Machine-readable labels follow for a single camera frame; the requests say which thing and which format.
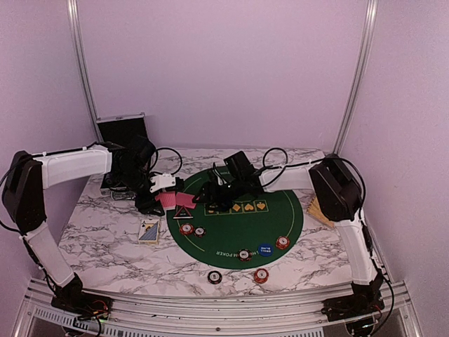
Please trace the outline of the red backed card deck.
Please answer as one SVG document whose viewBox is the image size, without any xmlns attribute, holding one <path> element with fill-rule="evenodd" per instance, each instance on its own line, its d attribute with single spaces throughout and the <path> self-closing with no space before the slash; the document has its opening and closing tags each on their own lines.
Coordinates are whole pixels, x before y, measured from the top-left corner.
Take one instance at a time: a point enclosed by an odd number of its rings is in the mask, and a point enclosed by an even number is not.
<svg viewBox="0 0 449 337">
<path fill-rule="evenodd" d="M 164 211 L 171 211 L 176 208 L 175 192 L 160 192 L 155 196 L 155 200 L 161 202 Z"/>
</svg>

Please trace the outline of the red chip stack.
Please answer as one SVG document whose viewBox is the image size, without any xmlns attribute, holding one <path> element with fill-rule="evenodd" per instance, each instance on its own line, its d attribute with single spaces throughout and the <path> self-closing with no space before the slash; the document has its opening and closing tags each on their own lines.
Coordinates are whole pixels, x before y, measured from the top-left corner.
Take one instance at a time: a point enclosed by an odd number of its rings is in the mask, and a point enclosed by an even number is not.
<svg viewBox="0 0 449 337">
<path fill-rule="evenodd" d="M 280 250 L 287 249 L 290 246 L 290 240 L 286 236 L 280 236 L 276 240 L 276 247 Z"/>
<path fill-rule="evenodd" d="M 182 235 L 190 235 L 195 231 L 195 228 L 190 223 L 183 223 L 179 228 L 180 234 Z"/>
<path fill-rule="evenodd" d="M 253 279 L 258 284 L 264 284 L 269 279 L 269 272 L 265 268 L 258 268 L 253 274 Z"/>
</svg>

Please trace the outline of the dark hundred chip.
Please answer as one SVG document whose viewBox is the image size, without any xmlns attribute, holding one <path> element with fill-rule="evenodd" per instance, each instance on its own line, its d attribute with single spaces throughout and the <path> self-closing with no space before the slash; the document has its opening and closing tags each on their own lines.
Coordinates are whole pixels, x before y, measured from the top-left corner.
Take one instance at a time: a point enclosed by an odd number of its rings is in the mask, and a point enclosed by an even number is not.
<svg viewBox="0 0 449 337">
<path fill-rule="evenodd" d="M 206 234 L 206 230 L 203 227 L 197 227 L 194 230 L 194 235 L 196 237 L 203 237 Z"/>
</svg>

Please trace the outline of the blue small blind button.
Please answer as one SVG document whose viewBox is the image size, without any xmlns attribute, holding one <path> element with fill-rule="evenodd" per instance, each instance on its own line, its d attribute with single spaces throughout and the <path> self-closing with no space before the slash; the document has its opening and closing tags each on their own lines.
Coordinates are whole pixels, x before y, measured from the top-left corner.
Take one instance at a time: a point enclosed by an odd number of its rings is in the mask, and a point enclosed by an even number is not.
<svg viewBox="0 0 449 337">
<path fill-rule="evenodd" d="M 258 246 L 257 252 L 261 256 L 269 257 L 274 254 L 274 247 L 271 244 L 263 243 Z"/>
</svg>

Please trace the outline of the dark chip stack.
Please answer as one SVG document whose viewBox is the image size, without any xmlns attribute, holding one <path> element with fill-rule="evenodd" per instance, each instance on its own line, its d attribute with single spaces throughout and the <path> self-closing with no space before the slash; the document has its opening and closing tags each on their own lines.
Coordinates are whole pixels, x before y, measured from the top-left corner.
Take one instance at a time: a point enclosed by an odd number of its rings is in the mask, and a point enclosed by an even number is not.
<svg viewBox="0 0 449 337">
<path fill-rule="evenodd" d="M 207 275 L 207 280 L 211 284 L 219 284 L 222 281 L 222 274 L 217 270 L 210 271 Z"/>
<path fill-rule="evenodd" d="M 248 249 L 240 249 L 237 253 L 237 258 L 242 262 L 250 261 L 252 256 L 252 252 Z"/>
</svg>

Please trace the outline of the red chip stack front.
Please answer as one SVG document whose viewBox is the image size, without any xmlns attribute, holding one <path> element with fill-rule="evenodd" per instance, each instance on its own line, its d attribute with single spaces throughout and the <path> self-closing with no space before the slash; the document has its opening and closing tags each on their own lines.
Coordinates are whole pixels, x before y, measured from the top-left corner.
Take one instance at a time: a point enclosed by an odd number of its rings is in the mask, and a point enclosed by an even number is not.
<svg viewBox="0 0 449 337">
<path fill-rule="evenodd" d="M 265 268 L 258 268 L 253 274 L 253 279 L 258 284 L 264 284 L 269 279 L 269 272 Z"/>
</svg>

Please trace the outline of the dealt red card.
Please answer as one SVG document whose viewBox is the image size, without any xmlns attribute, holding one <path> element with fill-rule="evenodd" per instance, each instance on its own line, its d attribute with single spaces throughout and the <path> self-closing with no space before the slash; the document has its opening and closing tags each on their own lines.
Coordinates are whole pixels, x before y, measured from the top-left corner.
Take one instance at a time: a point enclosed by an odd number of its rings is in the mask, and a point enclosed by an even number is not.
<svg viewBox="0 0 449 337">
<path fill-rule="evenodd" d="M 188 209 L 195 209 L 196 203 L 193 201 L 194 195 L 184 192 L 177 192 L 175 195 L 175 201 L 177 206 L 183 206 Z"/>
</svg>

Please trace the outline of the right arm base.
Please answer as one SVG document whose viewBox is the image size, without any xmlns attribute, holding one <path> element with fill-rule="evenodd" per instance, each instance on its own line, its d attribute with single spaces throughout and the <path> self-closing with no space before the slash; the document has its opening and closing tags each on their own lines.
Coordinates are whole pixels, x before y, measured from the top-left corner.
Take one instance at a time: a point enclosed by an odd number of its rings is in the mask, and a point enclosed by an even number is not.
<svg viewBox="0 0 449 337">
<path fill-rule="evenodd" d="M 368 315 L 384 308 L 382 298 L 369 302 L 365 296 L 349 295 L 324 300 L 321 313 L 328 318 L 329 322 L 334 322 Z"/>
</svg>

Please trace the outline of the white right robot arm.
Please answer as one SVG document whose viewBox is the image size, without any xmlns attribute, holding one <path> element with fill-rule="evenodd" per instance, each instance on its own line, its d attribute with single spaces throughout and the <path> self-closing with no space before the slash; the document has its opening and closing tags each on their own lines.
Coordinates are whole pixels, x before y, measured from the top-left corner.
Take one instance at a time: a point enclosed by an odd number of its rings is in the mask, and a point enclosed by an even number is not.
<svg viewBox="0 0 449 337">
<path fill-rule="evenodd" d="M 335 224 L 348 255 L 355 293 L 348 298 L 348 309 L 361 315 L 374 304 L 372 290 L 382 273 L 373 260 L 373 242 L 365 224 L 366 187 L 350 161 L 328 154 L 298 164 L 263 164 L 255 168 L 246 154 L 239 151 L 224 163 L 231 178 L 225 178 L 216 167 L 208 169 L 208 180 L 194 195 L 195 204 L 228 211 L 245 194 L 257 197 L 281 190 L 312 188 L 321 213 Z"/>
</svg>

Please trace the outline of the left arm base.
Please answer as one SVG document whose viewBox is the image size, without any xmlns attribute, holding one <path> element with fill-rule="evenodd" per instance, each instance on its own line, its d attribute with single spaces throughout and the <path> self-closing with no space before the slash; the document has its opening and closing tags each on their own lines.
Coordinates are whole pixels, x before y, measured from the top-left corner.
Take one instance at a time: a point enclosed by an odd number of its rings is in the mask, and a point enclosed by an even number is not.
<svg viewBox="0 0 449 337">
<path fill-rule="evenodd" d="M 113 300 L 110 297 L 84 292 L 72 299 L 54 296 L 51 301 L 54 308 L 77 314 L 86 319 L 108 317 L 112 303 Z"/>
</svg>

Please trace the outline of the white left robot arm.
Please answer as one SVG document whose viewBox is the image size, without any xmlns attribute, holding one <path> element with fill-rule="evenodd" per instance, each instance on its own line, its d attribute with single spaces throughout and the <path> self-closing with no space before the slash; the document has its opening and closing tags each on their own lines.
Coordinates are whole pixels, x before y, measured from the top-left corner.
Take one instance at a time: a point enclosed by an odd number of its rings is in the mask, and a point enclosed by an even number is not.
<svg viewBox="0 0 449 337">
<path fill-rule="evenodd" d="M 60 299 L 73 312 L 88 307 L 82 282 L 62 256 L 46 224 L 44 190 L 60 183 L 94 175 L 111 175 L 113 183 L 125 185 L 135 195 L 140 213 L 162 216 L 156 196 L 163 190 L 176 191 L 183 181 L 176 173 L 151 173 L 156 148 L 137 136 L 123 147 L 111 142 L 57 152 L 16 152 L 1 179 L 1 201 L 15 224 L 30 256 L 44 271 L 51 287 L 62 291 Z"/>
</svg>

